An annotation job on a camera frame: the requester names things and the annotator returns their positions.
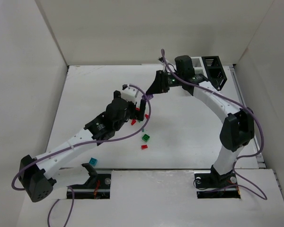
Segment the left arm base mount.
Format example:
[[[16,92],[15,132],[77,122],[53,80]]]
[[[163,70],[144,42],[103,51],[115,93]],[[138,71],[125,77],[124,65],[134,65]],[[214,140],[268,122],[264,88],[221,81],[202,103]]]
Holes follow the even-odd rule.
[[[71,171],[67,177],[67,198],[78,200],[105,200],[110,198],[111,172],[97,171],[91,164],[84,163]]]

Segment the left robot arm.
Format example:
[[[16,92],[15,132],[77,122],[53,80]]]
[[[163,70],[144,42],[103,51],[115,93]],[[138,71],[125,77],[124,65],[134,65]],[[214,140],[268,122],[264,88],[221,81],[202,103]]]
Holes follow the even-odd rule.
[[[129,120],[143,121],[150,102],[142,96],[137,103],[138,89],[127,87],[114,92],[114,98],[104,112],[88,122],[77,134],[58,147],[36,157],[24,156],[16,175],[32,202],[39,202],[60,187],[82,184],[91,186],[97,172],[91,164],[67,170],[64,165],[97,146],[114,142],[114,136]]]

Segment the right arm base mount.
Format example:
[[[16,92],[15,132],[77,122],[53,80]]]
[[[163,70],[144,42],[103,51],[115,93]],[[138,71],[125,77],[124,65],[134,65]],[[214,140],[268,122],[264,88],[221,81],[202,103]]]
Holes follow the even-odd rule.
[[[240,199],[234,173],[219,178],[212,173],[196,173],[193,184],[197,189],[198,199]]]

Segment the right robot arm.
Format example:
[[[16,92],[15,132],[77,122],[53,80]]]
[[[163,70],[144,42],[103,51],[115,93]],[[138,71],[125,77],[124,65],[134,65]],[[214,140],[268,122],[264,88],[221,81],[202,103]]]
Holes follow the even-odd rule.
[[[171,87],[181,86],[191,96],[203,102],[221,120],[219,135],[222,148],[217,160],[206,174],[195,174],[197,189],[217,189],[237,182],[234,166],[240,152],[254,138],[254,118],[252,111],[240,103],[224,97],[220,90],[227,78],[220,59],[209,58],[212,62],[205,65],[205,74],[195,72],[193,60],[188,55],[175,58],[176,68],[161,57],[165,69],[156,72],[155,80],[148,88],[147,96],[167,93]]]

